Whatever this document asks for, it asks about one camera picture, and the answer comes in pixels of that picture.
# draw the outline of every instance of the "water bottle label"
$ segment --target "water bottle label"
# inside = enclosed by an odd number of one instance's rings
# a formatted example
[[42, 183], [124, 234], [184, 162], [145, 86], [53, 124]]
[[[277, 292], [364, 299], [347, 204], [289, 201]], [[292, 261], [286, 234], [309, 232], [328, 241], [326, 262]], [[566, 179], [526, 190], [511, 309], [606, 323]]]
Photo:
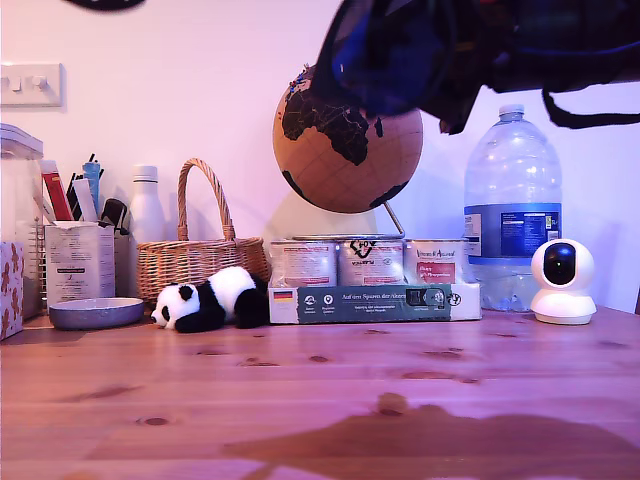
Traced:
[[540, 245], [561, 235], [559, 203], [465, 208], [465, 237], [471, 264], [528, 265]]

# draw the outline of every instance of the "wicker basket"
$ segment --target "wicker basket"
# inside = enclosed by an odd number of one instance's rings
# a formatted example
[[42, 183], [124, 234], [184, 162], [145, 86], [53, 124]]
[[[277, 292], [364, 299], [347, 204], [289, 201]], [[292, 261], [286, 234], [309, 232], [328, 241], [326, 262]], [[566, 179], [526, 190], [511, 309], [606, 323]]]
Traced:
[[[224, 240], [189, 241], [187, 230], [186, 187], [191, 167], [204, 172], [218, 199]], [[237, 239], [229, 214], [227, 200], [213, 170], [202, 160], [188, 160], [178, 180], [178, 241], [147, 242], [138, 245], [137, 286], [139, 297], [155, 303], [160, 291], [168, 284], [204, 282], [224, 267], [242, 266], [265, 282], [270, 267], [259, 237]]]

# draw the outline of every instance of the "stuffed panda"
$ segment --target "stuffed panda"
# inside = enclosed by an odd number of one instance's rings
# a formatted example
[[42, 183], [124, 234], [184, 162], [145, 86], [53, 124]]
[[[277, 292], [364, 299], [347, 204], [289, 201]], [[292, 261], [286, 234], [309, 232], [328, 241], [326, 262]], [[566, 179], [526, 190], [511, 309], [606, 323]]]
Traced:
[[201, 285], [165, 287], [151, 318], [180, 333], [217, 330], [233, 320], [238, 328], [267, 325], [267, 284], [242, 267], [223, 268]]

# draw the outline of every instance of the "cork globe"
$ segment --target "cork globe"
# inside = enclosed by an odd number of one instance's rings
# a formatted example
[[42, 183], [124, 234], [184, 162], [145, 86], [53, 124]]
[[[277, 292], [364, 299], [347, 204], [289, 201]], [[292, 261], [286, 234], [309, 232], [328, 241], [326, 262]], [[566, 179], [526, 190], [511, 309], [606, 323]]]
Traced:
[[290, 83], [273, 124], [282, 175], [309, 203], [337, 213], [371, 210], [409, 182], [422, 152], [418, 110], [367, 119], [349, 105], [309, 92], [313, 68]]

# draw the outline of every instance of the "blue pen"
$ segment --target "blue pen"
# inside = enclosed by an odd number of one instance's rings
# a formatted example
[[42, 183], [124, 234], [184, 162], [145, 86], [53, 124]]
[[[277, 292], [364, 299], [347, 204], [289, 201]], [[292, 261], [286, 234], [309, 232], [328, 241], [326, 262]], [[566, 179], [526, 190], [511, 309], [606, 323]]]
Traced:
[[98, 198], [100, 195], [100, 163], [93, 161], [95, 153], [91, 154], [91, 158], [82, 166], [84, 178], [89, 180], [89, 191], [93, 199], [93, 204], [98, 212]]

